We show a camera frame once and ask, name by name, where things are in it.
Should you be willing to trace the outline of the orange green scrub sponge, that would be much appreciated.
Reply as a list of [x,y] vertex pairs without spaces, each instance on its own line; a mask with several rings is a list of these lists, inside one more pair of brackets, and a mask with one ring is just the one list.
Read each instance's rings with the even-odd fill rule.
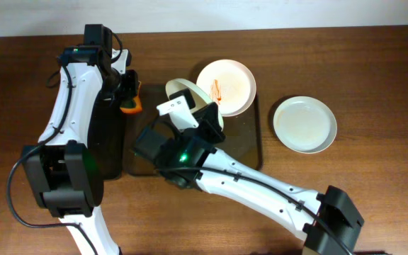
[[137,81],[133,86],[134,91],[120,104],[120,110],[124,114],[133,115],[142,112],[142,103],[140,100],[140,89],[142,83]]

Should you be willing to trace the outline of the pink plate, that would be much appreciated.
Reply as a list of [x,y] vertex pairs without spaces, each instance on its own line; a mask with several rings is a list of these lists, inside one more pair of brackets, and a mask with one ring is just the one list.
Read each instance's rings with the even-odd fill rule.
[[245,65],[232,59],[216,60],[205,66],[196,85],[216,102],[223,117],[243,113],[256,95],[254,75]]

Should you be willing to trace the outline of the white plate cleaned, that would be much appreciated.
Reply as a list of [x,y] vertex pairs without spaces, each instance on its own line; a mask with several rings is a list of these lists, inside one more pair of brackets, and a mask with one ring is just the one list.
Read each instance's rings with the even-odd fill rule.
[[199,88],[196,84],[194,84],[193,82],[189,80],[172,79],[168,81],[165,86],[166,94],[169,100],[172,98],[171,95],[173,93],[176,93],[177,91],[180,91],[183,89],[190,90],[193,100],[195,102],[194,107],[190,105],[192,114],[213,102],[210,99],[209,95],[207,95],[201,88]]
[[324,151],[338,131],[330,108],[309,96],[293,96],[280,103],[272,124],[275,135],[287,148],[303,154]]

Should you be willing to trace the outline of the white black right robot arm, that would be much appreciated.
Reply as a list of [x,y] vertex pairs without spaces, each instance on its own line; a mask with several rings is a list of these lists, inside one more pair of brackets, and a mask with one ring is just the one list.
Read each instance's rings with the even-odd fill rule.
[[134,153],[181,189],[235,200],[282,225],[304,242],[304,254],[352,254],[364,224],[343,190],[325,193],[284,183],[251,169],[215,145],[225,136],[217,105],[196,112],[165,104],[135,140]]

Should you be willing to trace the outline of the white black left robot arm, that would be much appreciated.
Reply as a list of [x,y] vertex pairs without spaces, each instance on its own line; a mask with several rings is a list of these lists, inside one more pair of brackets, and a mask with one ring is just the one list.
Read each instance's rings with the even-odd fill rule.
[[127,49],[68,47],[59,57],[59,91],[23,166],[36,203],[66,227],[82,254],[121,254],[101,209],[104,183],[122,174],[124,103],[140,111],[137,73]]

